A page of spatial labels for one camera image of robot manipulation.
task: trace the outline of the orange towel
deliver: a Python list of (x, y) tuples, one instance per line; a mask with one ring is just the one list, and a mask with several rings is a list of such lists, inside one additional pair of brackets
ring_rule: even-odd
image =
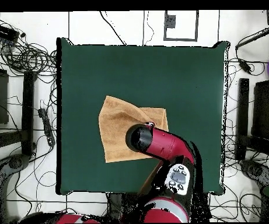
[(106, 96), (99, 114), (99, 128), (106, 163), (150, 158), (150, 156), (132, 151), (125, 142), (129, 128), (145, 122), (154, 122), (156, 128), (169, 130), (165, 109), (138, 108), (126, 101)]

